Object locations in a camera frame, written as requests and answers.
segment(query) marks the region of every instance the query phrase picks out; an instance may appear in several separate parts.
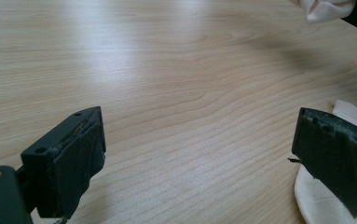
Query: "light wood surface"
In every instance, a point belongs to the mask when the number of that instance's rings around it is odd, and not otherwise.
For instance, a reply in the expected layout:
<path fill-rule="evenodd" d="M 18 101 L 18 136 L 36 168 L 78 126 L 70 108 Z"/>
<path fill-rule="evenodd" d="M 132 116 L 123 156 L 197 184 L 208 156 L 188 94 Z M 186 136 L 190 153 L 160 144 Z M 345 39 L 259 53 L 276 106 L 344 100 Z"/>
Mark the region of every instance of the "light wood surface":
<path fill-rule="evenodd" d="M 287 0 L 0 1 L 0 165 L 103 109 L 70 223 L 303 223 L 297 113 L 337 99 L 357 105 L 357 29 Z"/>

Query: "white cloth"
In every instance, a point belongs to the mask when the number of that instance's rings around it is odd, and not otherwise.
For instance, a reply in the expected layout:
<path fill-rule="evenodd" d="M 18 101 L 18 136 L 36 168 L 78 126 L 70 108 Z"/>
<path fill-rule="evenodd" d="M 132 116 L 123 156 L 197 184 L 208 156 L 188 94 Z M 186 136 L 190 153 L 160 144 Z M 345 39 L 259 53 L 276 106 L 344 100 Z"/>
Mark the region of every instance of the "white cloth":
<path fill-rule="evenodd" d="M 357 126 L 357 107 L 336 101 L 333 114 Z M 295 197 L 308 224 L 357 223 L 346 206 L 320 180 L 301 165 L 295 182 Z"/>
<path fill-rule="evenodd" d="M 348 17 L 355 0 L 290 0 L 302 7 L 310 24 Z"/>

